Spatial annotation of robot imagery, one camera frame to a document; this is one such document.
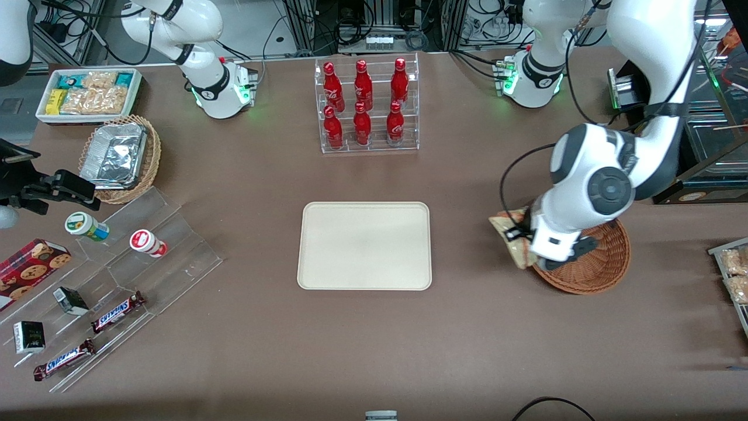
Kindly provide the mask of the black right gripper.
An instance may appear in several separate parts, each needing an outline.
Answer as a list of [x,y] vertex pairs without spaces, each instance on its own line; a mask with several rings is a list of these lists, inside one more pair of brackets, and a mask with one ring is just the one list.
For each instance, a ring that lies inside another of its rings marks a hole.
[[[44,181],[46,175],[37,171],[32,160],[41,154],[1,140],[1,194],[2,205],[46,214],[46,200],[56,200],[53,187]],[[82,200],[82,206],[101,209],[101,200],[95,197],[95,185],[68,170],[54,173],[54,189],[59,194]]]

